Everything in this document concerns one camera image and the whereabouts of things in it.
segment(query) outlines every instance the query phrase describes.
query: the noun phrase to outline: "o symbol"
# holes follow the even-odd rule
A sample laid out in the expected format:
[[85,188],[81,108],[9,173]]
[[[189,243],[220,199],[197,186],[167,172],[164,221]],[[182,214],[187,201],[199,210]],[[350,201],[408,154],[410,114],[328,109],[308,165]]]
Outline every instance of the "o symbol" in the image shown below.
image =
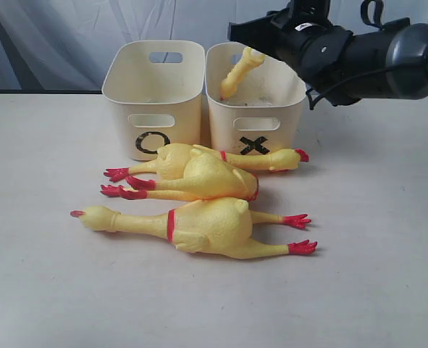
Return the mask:
[[147,136],[161,136],[164,139],[164,146],[170,144],[170,139],[168,136],[166,136],[165,134],[161,133],[161,132],[146,132],[141,134],[139,137],[137,137],[136,141],[135,141],[135,146],[138,150],[140,150],[141,152],[143,152],[144,154],[157,154],[157,149],[156,150],[148,150],[145,149],[142,144],[143,144],[143,140],[147,137]]

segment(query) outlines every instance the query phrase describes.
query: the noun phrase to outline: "x symbol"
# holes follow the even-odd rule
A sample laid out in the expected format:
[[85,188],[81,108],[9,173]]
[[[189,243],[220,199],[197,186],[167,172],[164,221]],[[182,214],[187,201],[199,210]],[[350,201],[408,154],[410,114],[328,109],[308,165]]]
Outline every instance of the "x symbol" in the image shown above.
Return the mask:
[[261,154],[268,154],[270,150],[268,150],[268,148],[266,148],[265,146],[262,146],[262,143],[264,143],[267,140],[268,139],[265,138],[264,136],[259,136],[254,141],[247,139],[245,136],[242,137],[240,141],[247,146],[241,151],[241,154],[248,154],[252,150],[256,150]]

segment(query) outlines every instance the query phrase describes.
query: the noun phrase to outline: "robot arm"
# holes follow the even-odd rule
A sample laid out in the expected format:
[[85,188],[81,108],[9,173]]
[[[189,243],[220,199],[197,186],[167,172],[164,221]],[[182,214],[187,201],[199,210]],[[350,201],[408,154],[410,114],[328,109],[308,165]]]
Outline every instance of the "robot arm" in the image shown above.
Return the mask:
[[[368,16],[375,3],[374,22]],[[310,108],[364,98],[428,96],[428,24],[409,18],[381,23],[382,0],[364,0],[361,19],[377,32],[354,35],[328,19],[330,0],[292,0],[281,11],[243,24],[230,23],[228,39],[281,60],[310,85]],[[312,99],[311,92],[318,97]]]

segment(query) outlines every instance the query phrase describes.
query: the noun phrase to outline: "rubber chicken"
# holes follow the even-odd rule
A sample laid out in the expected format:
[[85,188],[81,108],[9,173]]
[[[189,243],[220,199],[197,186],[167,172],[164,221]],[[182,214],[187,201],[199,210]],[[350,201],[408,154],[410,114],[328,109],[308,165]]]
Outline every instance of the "rubber chicken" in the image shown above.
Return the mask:
[[101,193],[126,199],[154,198],[180,201],[215,199],[226,196],[251,201],[257,197],[259,181],[255,175],[236,168],[200,149],[191,149],[188,153],[189,159],[185,156],[169,158],[163,155],[159,155],[157,158],[163,164],[167,160],[172,162],[179,170],[178,174],[182,173],[181,178],[147,181],[128,176],[127,182],[132,188],[102,185]]
[[251,47],[245,47],[238,63],[220,83],[220,100],[231,98],[238,90],[238,85],[254,68],[264,63],[265,54],[254,54]]
[[279,216],[249,210],[242,199],[224,197],[198,200],[167,214],[148,217],[123,215],[107,207],[75,210],[71,216],[94,231],[143,233],[168,240],[183,252],[222,254],[235,259],[253,259],[284,254],[312,254],[316,242],[268,245],[251,238],[253,224],[280,223],[305,228],[305,214]]
[[216,158],[244,170],[283,171],[298,168],[299,162],[308,162],[309,156],[301,149],[281,149],[268,154],[243,156],[216,151],[201,145],[169,144],[157,150],[157,158],[128,168],[106,169],[105,176],[112,182],[120,181],[129,175],[157,173],[163,180],[180,179],[191,160],[193,149],[207,152]]

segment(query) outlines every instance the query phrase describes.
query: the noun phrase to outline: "table surface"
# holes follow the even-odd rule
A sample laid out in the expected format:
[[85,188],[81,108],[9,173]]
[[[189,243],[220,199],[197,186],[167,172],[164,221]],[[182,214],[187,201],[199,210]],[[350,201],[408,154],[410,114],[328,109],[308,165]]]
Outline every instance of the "table surface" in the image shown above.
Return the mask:
[[108,236],[71,210],[182,202],[99,193],[121,154],[103,96],[0,95],[0,348],[428,347],[428,98],[306,110],[311,162],[264,175],[251,206],[307,212],[256,228],[313,257],[238,261]]

